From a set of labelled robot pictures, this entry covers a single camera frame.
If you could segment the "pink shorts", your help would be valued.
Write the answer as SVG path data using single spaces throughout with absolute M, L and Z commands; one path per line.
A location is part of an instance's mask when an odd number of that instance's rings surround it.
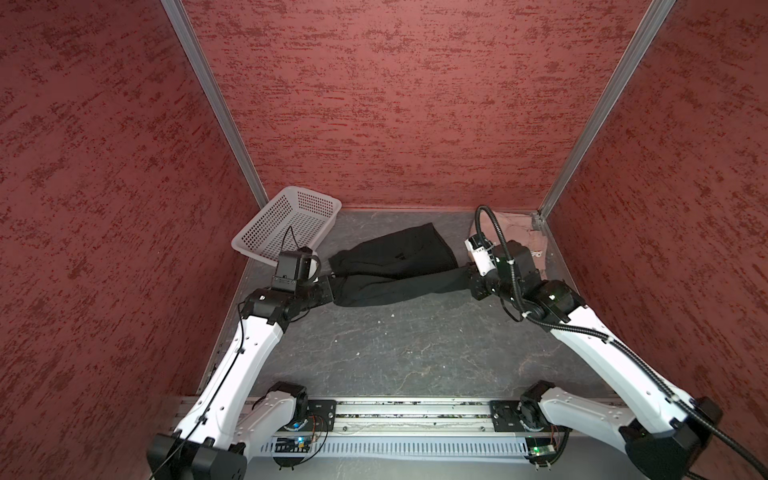
M 543 233 L 533 228 L 532 218 L 529 215 L 512 213 L 495 213 L 495 216 L 506 240 L 515 241 L 527 247 L 535 267 L 539 270 L 541 277 L 545 278 L 547 239 Z M 474 251 L 478 247 L 474 246 L 469 239 L 465 241 L 465 247 L 481 274 L 487 274 L 494 269 L 490 258 L 475 258 Z

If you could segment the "black shorts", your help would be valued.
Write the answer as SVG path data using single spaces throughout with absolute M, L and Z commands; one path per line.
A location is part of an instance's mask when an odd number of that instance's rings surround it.
M 384 306 L 470 288 L 470 268 L 433 224 L 407 228 L 342 250 L 329 258 L 334 303 Z

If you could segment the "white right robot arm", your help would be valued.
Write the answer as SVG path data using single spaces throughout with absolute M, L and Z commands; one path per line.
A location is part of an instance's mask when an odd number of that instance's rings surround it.
M 648 479 L 685 479 L 708 446 L 722 412 L 693 398 L 627 347 L 570 286 L 544 280 L 528 248 L 465 242 L 475 299 L 497 297 L 513 319 L 530 322 L 575 352 L 619 396 L 619 406 L 579 397 L 539 381 L 518 401 L 528 431 L 551 427 L 586 434 L 626 454 Z

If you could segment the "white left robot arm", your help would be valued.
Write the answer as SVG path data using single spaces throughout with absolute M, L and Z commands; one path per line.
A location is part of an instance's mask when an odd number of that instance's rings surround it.
M 293 289 L 275 279 L 237 307 L 238 327 L 220 366 L 170 434 L 158 434 L 147 450 L 153 479 L 242 479 L 255 450 L 280 428 L 302 423 L 307 394 L 284 383 L 269 391 L 249 414 L 242 412 L 266 360 L 291 323 L 333 300 L 327 277 Z

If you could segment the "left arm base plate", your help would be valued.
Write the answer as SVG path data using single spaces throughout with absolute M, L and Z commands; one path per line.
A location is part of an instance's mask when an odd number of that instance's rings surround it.
M 288 429 L 300 432 L 332 431 L 338 402 L 329 399 L 301 400 L 297 404 L 297 417 Z

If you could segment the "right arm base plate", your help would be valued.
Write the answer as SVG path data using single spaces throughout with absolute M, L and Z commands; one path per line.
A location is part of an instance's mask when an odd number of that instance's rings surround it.
M 546 426 L 531 401 L 492 400 L 489 408 L 495 432 L 539 432 Z

